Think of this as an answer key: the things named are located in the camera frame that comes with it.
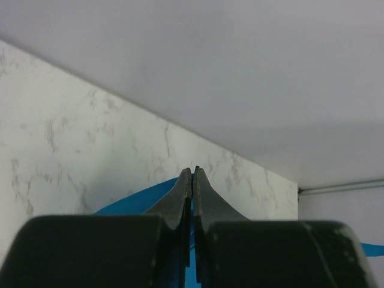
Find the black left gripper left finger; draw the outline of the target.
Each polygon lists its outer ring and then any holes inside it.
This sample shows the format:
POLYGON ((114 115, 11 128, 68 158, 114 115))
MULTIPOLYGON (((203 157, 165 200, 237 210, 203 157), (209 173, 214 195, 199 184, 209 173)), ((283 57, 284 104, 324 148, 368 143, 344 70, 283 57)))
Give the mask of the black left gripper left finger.
POLYGON ((184 287, 191 170, 141 214, 47 215, 17 233, 2 287, 184 287))

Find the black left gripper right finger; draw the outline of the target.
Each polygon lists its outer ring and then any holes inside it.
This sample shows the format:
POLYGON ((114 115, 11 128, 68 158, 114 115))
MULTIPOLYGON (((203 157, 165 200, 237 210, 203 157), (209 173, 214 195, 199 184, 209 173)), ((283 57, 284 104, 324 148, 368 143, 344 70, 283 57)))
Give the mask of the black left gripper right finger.
POLYGON ((193 176, 196 277, 202 287, 377 287, 353 230, 337 221, 249 220, 193 176))

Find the blue t shirt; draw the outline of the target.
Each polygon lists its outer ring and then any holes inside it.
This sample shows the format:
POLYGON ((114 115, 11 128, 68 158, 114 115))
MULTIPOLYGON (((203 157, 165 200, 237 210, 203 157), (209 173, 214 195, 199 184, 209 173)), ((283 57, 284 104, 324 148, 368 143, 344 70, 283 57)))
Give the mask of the blue t shirt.
MULTIPOLYGON (((148 187, 128 197, 117 200, 96 212, 97 215, 131 215, 142 214, 159 201, 168 191, 173 188, 175 178, 148 187)), ((190 224, 190 267, 185 270, 185 286, 200 287, 196 277, 196 254, 195 254, 195 233, 194 221, 190 224)))

